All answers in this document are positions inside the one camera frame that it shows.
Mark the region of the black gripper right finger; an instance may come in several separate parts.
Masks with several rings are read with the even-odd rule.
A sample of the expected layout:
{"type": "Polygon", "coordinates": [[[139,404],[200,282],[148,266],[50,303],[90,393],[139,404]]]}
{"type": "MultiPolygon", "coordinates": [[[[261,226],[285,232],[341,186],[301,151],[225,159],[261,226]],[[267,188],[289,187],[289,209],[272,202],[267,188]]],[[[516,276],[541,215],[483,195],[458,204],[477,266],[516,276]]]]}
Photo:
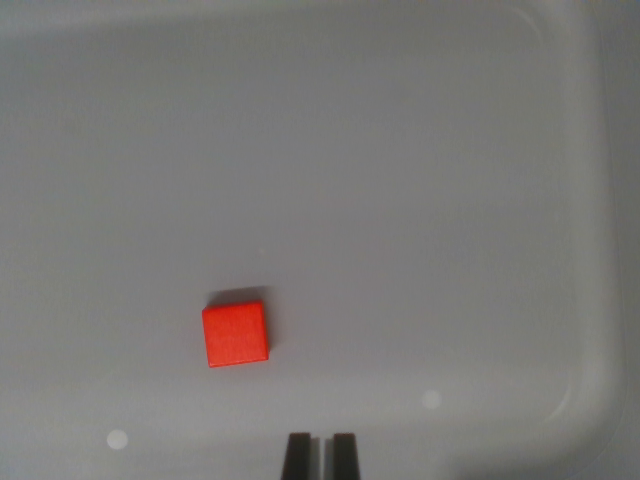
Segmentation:
{"type": "Polygon", "coordinates": [[[333,479],[361,479],[357,441],[353,433],[336,433],[333,436],[333,479]]]}

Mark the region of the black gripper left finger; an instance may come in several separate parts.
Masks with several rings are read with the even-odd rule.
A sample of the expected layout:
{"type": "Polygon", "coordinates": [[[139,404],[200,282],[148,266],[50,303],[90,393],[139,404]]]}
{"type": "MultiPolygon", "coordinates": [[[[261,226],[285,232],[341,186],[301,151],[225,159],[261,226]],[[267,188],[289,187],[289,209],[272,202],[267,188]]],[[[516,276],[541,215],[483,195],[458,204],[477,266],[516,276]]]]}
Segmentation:
{"type": "Polygon", "coordinates": [[[308,432],[291,433],[286,446],[281,480],[310,480],[311,456],[311,434],[308,432]]]}

